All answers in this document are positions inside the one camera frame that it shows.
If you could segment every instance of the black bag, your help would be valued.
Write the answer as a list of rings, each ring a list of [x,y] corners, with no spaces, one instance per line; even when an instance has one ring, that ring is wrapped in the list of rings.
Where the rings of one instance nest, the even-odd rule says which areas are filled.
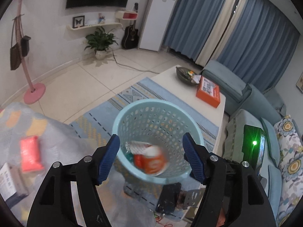
[[[31,40],[31,37],[29,36],[25,36],[23,34],[23,28],[22,28],[22,21],[21,21],[21,17],[20,18],[20,29],[21,29],[21,34],[22,34],[22,38],[21,38],[21,51],[22,51],[22,56],[26,57],[28,55],[29,52],[29,40]]]
[[[12,30],[12,40],[11,40],[11,49],[10,49],[10,63],[11,63],[11,71],[16,70],[21,64],[21,54],[19,50],[19,45],[17,43],[17,35],[16,35],[16,44],[13,46],[13,34],[16,19],[14,19],[13,30]]]

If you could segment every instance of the white flower pot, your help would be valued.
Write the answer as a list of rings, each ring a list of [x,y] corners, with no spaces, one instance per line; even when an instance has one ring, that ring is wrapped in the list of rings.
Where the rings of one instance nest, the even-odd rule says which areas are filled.
[[[107,52],[106,51],[96,51],[96,58],[97,60],[104,60]]]

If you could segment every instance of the white box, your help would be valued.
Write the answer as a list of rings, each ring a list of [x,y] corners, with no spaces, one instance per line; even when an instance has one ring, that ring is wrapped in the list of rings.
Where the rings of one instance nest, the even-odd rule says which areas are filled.
[[[16,166],[5,163],[0,169],[0,194],[9,208],[28,195]]]

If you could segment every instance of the pink coat rack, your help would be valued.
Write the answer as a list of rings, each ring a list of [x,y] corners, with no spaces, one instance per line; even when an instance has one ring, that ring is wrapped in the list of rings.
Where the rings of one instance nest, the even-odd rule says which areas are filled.
[[[19,51],[22,52],[21,49],[21,38],[22,38],[22,34],[21,34],[21,8],[22,8],[22,0],[18,0],[19,4],[18,4],[18,11],[17,11],[17,18],[16,18],[16,36],[17,36],[17,43],[19,46]],[[46,87],[44,84],[42,83],[37,83],[37,84],[33,84],[31,82],[31,78],[28,74],[28,70],[27,70],[27,66],[25,63],[25,59],[23,56],[21,56],[21,64],[22,64],[22,68],[26,77],[26,80],[28,82],[29,85],[29,89],[26,91],[23,99],[24,99],[24,103],[25,104],[33,104],[35,102],[37,102],[38,100],[41,99],[41,97],[44,95]]]

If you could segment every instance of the potted plant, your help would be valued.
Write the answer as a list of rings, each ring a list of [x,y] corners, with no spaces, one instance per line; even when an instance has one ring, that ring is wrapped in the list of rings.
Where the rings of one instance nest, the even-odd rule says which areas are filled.
[[[98,60],[103,60],[106,56],[106,51],[109,49],[109,46],[113,43],[117,44],[115,40],[115,35],[113,33],[105,33],[105,30],[103,27],[99,28],[97,27],[97,30],[94,34],[89,34],[85,37],[87,39],[87,46],[84,50],[87,48],[94,49],[96,58]]]

